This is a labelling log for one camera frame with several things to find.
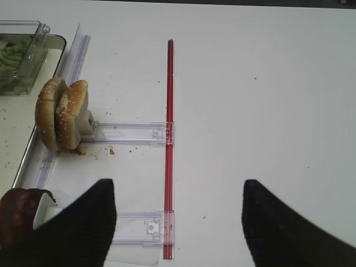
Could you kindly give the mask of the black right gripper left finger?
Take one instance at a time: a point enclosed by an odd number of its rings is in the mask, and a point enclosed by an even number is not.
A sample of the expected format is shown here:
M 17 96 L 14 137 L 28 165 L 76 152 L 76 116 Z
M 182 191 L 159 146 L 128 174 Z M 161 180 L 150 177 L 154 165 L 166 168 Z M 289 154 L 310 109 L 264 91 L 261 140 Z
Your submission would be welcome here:
M 113 181 L 100 179 L 38 229 L 1 247 L 1 266 L 103 266 L 116 219 Z

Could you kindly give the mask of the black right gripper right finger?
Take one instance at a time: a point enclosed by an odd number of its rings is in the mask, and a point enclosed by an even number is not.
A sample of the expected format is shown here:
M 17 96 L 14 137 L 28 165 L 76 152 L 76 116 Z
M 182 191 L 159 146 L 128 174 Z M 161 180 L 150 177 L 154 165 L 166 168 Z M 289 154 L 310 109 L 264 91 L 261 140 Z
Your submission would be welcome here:
M 255 266 L 355 266 L 355 247 L 302 217 L 257 180 L 244 182 L 241 224 Z

